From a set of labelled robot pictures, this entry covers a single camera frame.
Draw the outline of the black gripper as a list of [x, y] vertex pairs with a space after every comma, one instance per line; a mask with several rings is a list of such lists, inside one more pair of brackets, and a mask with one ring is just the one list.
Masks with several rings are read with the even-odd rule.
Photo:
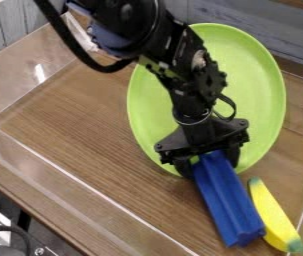
[[173, 114], [176, 129], [155, 143], [160, 162], [173, 165], [177, 173], [192, 179], [191, 157], [222, 150], [232, 167], [238, 166], [240, 147], [250, 141], [248, 121], [243, 118], [222, 120], [212, 115], [200, 119]]

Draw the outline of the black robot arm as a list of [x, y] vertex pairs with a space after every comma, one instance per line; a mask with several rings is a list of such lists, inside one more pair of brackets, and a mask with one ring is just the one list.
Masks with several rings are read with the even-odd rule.
[[189, 25], [168, 11], [163, 0], [65, 0], [91, 19], [89, 36], [109, 55], [145, 67], [167, 91], [175, 130], [155, 144], [160, 162], [193, 176], [191, 159], [220, 150], [232, 165], [248, 141], [248, 121], [215, 110], [227, 74], [219, 69], [204, 41]]

